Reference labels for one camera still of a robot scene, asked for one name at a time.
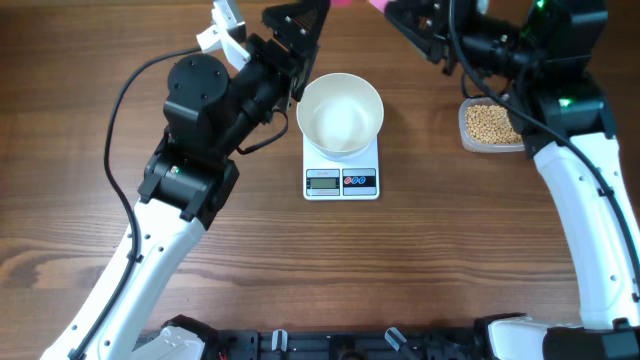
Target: beans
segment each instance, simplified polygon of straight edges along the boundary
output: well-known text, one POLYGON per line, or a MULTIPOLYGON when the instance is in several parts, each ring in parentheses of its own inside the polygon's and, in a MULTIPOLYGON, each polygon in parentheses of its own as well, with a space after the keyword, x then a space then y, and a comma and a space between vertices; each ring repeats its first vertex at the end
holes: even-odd
POLYGON ((498 105, 474 105, 467 108, 469 136, 482 144, 521 144, 513 131, 507 110, 498 105))

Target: digital scale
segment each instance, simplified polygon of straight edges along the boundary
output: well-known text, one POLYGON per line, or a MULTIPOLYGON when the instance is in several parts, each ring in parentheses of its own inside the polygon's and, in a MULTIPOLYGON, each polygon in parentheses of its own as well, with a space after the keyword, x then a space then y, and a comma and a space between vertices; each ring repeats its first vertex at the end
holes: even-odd
POLYGON ((380 196, 378 138, 354 154, 331 158, 304 136, 303 172, 307 200, 375 200, 380 196))

